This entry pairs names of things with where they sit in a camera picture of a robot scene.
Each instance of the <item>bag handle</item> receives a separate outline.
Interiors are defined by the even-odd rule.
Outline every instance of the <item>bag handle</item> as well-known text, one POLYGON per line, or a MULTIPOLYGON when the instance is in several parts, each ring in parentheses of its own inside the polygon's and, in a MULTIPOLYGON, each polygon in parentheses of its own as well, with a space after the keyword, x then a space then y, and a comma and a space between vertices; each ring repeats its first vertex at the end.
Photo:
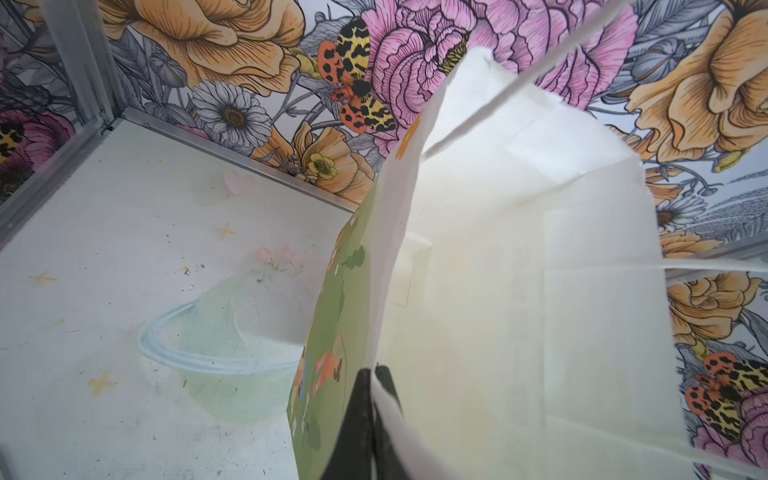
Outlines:
POLYGON ((444 138, 432 145, 429 150, 426 151, 425 159, 429 160, 444 151, 454 141, 464 137, 472 131, 473 128, 496 113, 507 100, 517 94, 529 83, 533 83, 540 75, 547 73, 562 58, 576 48, 577 45, 581 45, 582 42, 586 41, 599 28, 605 26, 616 18, 630 3, 631 0, 608 0, 597 13, 587 18, 584 23, 579 25, 571 34, 569 34, 565 41, 548 51, 541 60, 537 61, 531 65, 529 69, 518 75, 511 84, 507 85, 504 90, 500 91, 490 100, 490 102, 480 107, 474 114, 470 115, 469 118, 451 130, 451 132, 444 138))

